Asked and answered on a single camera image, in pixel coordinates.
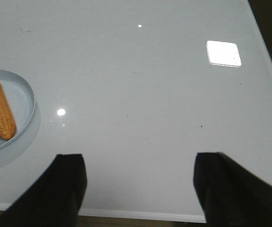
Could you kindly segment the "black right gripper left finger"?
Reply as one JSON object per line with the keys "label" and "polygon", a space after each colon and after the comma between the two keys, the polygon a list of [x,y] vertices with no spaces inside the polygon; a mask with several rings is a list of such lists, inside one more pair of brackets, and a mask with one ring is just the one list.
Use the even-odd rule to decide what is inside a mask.
{"label": "black right gripper left finger", "polygon": [[74,227],[87,187],[81,154],[57,155],[0,215],[0,227]]}

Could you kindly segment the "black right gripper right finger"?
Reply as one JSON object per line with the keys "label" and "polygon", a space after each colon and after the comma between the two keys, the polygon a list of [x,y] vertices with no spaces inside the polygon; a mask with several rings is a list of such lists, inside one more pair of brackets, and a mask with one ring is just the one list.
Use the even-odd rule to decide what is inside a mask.
{"label": "black right gripper right finger", "polygon": [[208,226],[272,227],[272,186],[224,153],[197,153],[193,185]]}

